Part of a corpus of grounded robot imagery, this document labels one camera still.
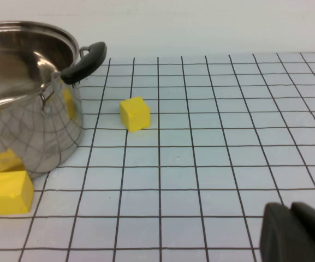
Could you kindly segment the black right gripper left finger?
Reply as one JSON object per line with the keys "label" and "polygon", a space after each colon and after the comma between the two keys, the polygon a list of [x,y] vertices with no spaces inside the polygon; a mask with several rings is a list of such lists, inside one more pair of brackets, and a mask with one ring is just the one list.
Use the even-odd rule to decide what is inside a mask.
{"label": "black right gripper left finger", "polygon": [[315,261],[315,242],[290,208],[265,205],[259,243],[262,261]]}

